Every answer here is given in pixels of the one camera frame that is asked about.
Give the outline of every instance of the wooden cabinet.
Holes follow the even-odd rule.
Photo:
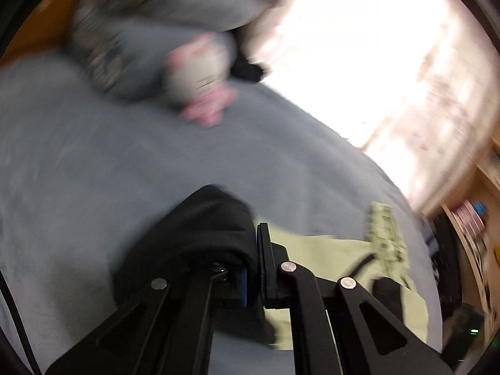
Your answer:
[[[500,126],[467,176],[456,186],[442,210],[450,219],[459,238],[458,259],[461,271],[463,301],[481,308],[485,314],[481,334],[486,347],[500,328],[500,169],[494,170],[491,159],[500,153]],[[475,243],[462,233],[454,210],[464,200],[480,201],[486,208],[486,227],[482,233],[484,248],[478,260]]]
[[[19,57],[64,45],[75,0],[42,0],[26,18],[0,58],[0,66]]]

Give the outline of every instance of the black cloth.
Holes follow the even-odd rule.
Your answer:
[[[113,275],[118,305],[155,278],[175,280],[213,262],[244,265],[248,301],[258,293],[258,251],[252,213],[242,201],[208,185],[148,230]]]
[[[460,239],[445,213],[434,219],[434,226],[439,251],[432,256],[432,262],[436,271],[434,276],[437,277],[442,319],[447,320],[462,305],[462,277],[457,250]]]
[[[246,26],[243,25],[228,32],[233,36],[234,41],[236,41],[237,48],[237,56],[231,68],[231,76],[258,83],[264,75],[264,70],[258,65],[249,63],[248,59],[242,52]]]

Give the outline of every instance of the bed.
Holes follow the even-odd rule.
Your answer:
[[[440,351],[428,249],[396,186],[267,87],[229,84],[239,98],[219,126],[202,129],[161,100],[96,91],[59,49],[0,69],[0,269],[42,371],[114,311],[111,272],[131,242],[209,183],[302,235],[362,239],[370,203],[389,204],[427,303],[427,343]],[[3,304],[0,325],[24,357]],[[209,371],[288,374],[293,355],[218,333]]]

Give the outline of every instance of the stuffed toy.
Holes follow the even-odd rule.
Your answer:
[[[172,99],[182,105],[182,115],[204,127],[218,124],[222,109],[236,98],[236,91],[226,86],[229,56],[215,42],[215,34],[204,33],[169,56],[166,84]]]
[[[225,31],[260,10],[258,0],[79,0],[68,48],[99,90],[128,100],[162,96],[209,127],[236,98],[224,83],[229,74],[252,79]]]

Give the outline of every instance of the pillow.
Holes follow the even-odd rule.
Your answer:
[[[248,24],[264,9],[260,0],[147,0],[137,13],[158,21],[222,32]]]
[[[132,17],[79,22],[69,40],[69,50],[86,68],[94,87],[113,96],[139,100],[163,94],[163,72],[169,52],[191,42],[205,30]],[[230,33],[216,34],[230,63],[236,58],[236,42]]]

